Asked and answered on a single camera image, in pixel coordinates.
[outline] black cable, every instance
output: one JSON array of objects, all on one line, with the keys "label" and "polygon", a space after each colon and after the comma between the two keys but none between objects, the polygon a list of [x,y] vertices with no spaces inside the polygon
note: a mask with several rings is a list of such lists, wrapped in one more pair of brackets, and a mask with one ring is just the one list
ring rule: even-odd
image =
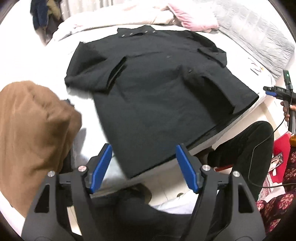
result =
[{"label": "black cable", "polygon": [[[289,111],[289,108],[290,108],[290,105],[292,104],[292,97],[291,97],[291,101],[290,101],[290,104],[288,106],[288,110],[287,110],[287,113]],[[267,141],[271,136],[273,136],[273,134],[278,130],[278,128],[283,124],[283,122],[285,121],[285,118],[286,116],[284,117],[283,121],[280,123],[280,125],[273,131],[273,133],[267,137],[264,141],[260,142],[257,146],[254,147],[253,149],[253,152],[252,152],[252,157],[251,157],[251,162],[250,162],[250,168],[249,168],[249,174],[248,174],[248,181],[250,184],[252,184],[253,186],[256,186],[256,187],[260,187],[260,188],[277,188],[277,187],[282,187],[282,186],[288,186],[288,185],[296,185],[296,183],[287,183],[287,184],[281,184],[281,185],[277,185],[277,186],[272,186],[272,187],[263,187],[263,186],[260,186],[260,185],[257,185],[255,183],[253,183],[251,180],[250,180],[250,172],[251,172],[251,166],[252,166],[252,160],[253,160],[253,155],[254,155],[254,151],[255,149],[260,146],[262,143],[264,143],[265,141]]]}]

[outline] metal screw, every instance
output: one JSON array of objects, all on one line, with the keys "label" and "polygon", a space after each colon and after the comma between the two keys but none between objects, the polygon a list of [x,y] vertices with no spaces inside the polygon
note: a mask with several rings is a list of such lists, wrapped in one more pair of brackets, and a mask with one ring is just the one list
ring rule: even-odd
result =
[{"label": "metal screw", "polygon": [[207,172],[207,171],[211,170],[211,167],[209,165],[203,165],[202,169]]},{"label": "metal screw", "polygon": [[84,172],[86,169],[87,169],[86,166],[80,166],[80,167],[78,167],[78,171],[80,171],[80,172]]},{"label": "metal screw", "polygon": [[232,174],[233,174],[235,177],[239,177],[239,176],[240,176],[240,173],[239,173],[238,171],[234,171]]},{"label": "metal screw", "polygon": [[50,172],[47,173],[47,175],[49,177],[53,177],[55,175],[55,171],[50,171]]}]

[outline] blue gripper pad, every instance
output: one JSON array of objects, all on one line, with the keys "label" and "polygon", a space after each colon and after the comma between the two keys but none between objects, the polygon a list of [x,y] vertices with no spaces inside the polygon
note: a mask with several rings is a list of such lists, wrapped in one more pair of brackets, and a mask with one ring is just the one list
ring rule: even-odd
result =
[{"label": "blue gripper pad", "polygon": [[88,172],[85,184],[88,192],[94,194],[100,187],[112,158],[112,146],[105,144],[97,156],[87,163]]},{"label": "blue gripper pad", "polygon": [[202,166],[198,158],[192,157],[183,144],[176,146],[176,157],[183,173],[187,186],[198,193],[203,184],[200,167]]}]

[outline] patterned cloth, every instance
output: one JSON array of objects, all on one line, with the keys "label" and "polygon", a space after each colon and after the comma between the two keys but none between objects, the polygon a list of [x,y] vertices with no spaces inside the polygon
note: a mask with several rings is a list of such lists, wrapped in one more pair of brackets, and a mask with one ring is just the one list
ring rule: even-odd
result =
[{"label": "patterned cloth", "polygon": [[[283,179],[283,184],[287,183],[296,183],[296,147],[292,146]],[[296,197],[296,185],[289,185],[284,188],[286,193],[273,198],[269,203],[264,200],[256,203],[263,219],[266,234],[277,226]]]}]

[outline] pillow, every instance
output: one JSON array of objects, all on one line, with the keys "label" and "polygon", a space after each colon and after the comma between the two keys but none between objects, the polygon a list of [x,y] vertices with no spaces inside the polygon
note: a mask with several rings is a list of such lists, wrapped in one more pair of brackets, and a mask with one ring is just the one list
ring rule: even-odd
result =
[{"label": "pillow", "polygon": [[191,1],[168,3],[168,7],[180,20],[182,26],[191,31],[218,29],[218,21],[207,3]]}]

